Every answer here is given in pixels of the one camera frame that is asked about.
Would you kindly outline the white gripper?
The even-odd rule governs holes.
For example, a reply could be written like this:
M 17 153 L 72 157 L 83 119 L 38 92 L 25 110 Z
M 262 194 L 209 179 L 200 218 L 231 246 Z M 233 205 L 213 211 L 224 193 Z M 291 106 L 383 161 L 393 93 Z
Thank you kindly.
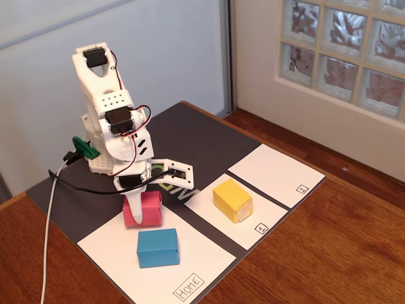
M 152 160 L 135 161 L 131 165 L 129 161 L 117 160 L 114 161 L 113 173 L 115 175 L 113 177 L 114 193 L 144 184 L 125 195 L 127 200 L 125 223 L 141 224 L 143 221 L 142 193 L 146 190 L 146 186 L 151 183 L 149 179 L 152 178 Z

